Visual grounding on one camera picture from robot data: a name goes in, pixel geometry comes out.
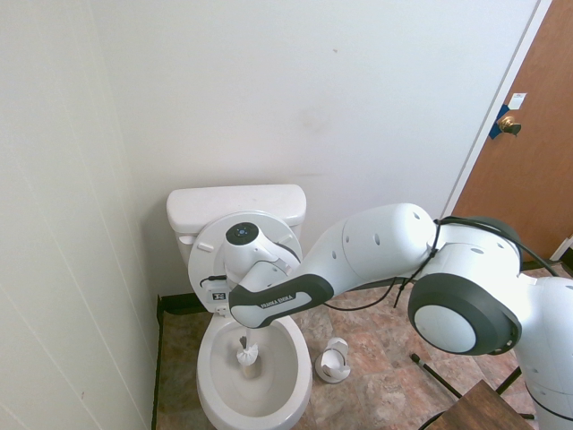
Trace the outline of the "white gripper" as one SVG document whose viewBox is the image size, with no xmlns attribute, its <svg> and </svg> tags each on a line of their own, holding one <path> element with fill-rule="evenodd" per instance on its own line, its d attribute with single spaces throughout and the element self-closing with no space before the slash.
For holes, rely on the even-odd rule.
<svg viewBox="0 0 573 430">
<path fill-rule="evenodd" d="M 205 292 L 206 309 L 213 314 L 229 316 L 228 296 L 229 288 L 207 288 Z"/>
</svg>

